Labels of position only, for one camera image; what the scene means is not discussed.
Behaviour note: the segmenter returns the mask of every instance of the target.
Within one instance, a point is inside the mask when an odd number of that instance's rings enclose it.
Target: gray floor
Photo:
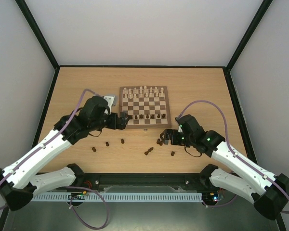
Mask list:
[[[277,231],[275,221],[263,218],[252,204],[238,198],[222,208],[200,203],[109,203],[111,219],[105,231]],[[93,226],[105,220],[102,203],[77,208]],[[10,212],[4,231],[87,231],[62,202],[31,202]]]

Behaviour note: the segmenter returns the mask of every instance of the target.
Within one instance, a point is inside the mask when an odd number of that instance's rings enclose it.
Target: chessboard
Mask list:
[[[132,116],[126,128],[171,128],[166,86],[120,87],[119,111]]]

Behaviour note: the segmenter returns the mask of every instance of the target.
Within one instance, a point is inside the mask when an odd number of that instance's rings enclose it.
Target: table surface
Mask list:
[[[53,129],[54,124],[75,108],[82,91],[92,89],[100,95],[119,95],[121,86],[164,85],[168,88],[172,128],[177,129],[175,117],[194,100],[208,100],[224,112],[231,144],[246,155],[228,87],[221,68],[110,68],[62,67],[52,94],[40,140]],[[92,97],[87,93],[85,101]],[[112,108],[118,112],[119,104]],[[193,115],[205,130],[215,130],[225,136],[223,119],[211,105],[197,103],[185,114]],[[103,129],[100,137],[80,140],[65,150],[41,172],[59,170],[76,163],[83,171],[92,173],[199,173],[207,164],[229,170],[221,163],[203,155],[194,158],[182,146],[156,144],[163,128],[110,130]],[[150,147],[149,155],[144,152]],[[199,153],[192,148],[193,155]]]

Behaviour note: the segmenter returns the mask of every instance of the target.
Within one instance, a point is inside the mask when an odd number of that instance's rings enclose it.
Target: chessboard border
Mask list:
[[[123,90],[124,88],[137,88],[141,86],[124,86],[120,87],[119,90],[119,113],[122,111],[122,106],[123,106]],[[141,129],[141,128],[171,128],[171,117],[170,117],[170,107],[169,107],[169,97],[168,97],[168,88],[167,86],[147,86],[147,88],[155,88],[155,87],[161,87],[164,88],[164,93],[165,93],[165,102],[166,102],[166,116],[167,116],[167,124],[139,124],[139,125],[127,125],[125,129]]]

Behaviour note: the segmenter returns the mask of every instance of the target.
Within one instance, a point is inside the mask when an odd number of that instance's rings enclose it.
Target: wall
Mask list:
[[[262,0],[26,0],[59,64],[227,65]]]
[[[0,1],[0,167],[30,150],[53,74],[15,1]]]
[[[289,0],[273,1],[231,73],[259,163],[289,177]]]

